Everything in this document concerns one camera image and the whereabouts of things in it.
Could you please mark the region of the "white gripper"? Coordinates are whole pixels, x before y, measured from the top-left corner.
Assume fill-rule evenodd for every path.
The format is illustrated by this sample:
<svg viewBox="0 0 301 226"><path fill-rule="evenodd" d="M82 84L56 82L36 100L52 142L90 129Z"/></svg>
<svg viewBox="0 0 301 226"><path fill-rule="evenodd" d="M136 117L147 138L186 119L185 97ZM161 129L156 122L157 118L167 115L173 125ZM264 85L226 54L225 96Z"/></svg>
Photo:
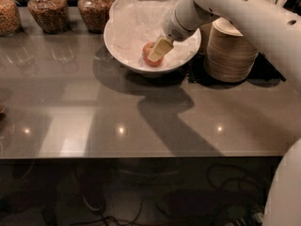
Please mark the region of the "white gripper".
<svg viewBox="0 0 301 226"><path fill-rule="evenodd" d="M184 41L196 31L196 7L192 1L177 2L166 14L164 21L165 37L159 37L148 55L148 60L156 62L169 53L173 41Z"/></svg>

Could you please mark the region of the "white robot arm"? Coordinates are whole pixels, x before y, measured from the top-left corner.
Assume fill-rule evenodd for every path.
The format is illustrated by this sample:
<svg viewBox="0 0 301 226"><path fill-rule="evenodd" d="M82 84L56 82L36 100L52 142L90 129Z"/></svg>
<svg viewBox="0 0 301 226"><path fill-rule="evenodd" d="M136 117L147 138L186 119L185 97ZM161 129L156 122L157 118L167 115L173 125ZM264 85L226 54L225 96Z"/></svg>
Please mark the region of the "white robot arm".
<svg viewBox="0 0 301 226"><path fill-rule="evenodd" d="M157 61L175 41L222 17L231 22L287 80L301 89L301 18L266 0L179 0L166 17L165 35L149 54ZM301 226L301 139L281 159L262 226Z"/></svg>

